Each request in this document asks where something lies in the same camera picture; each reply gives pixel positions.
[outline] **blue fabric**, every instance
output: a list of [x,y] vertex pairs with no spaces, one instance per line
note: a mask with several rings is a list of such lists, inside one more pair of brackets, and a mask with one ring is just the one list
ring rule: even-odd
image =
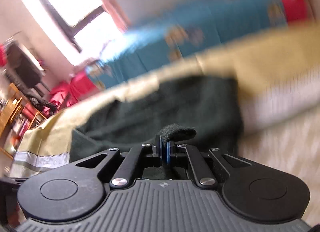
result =
[[[270,19],[276,6],[283,17]],[[110,74],[90,76],[106,88],[170,63],[170,54],[178,50],[183,57],[229,42],[259,30],[286,24],[281,0],[187,0],[158,17],[145,19],[131,27],[101,52],[99,64],[110,67]],[[170,47],[165,37],[174,26],[188,35]]]

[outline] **orange curtain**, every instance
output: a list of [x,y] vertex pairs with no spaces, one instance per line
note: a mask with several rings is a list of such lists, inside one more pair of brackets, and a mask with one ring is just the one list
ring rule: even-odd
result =
[[119,31],[124,33],[130,25],[129,19],[124,14],[116,0],[102,0],[104,10],[110,14]]

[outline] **folded garment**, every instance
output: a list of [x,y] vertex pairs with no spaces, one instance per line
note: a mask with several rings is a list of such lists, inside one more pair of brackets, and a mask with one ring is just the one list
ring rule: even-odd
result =
[[152,143],[163,127],[173,123],[194,128],[197,135],[188,143],[201,151],[218,147],[236,153],[243,127],[236,81],[187,77],[161,83],[159,90],[140,100],[115,100],[73,131],[70,162],[111,147],[127,152],[133,146]]

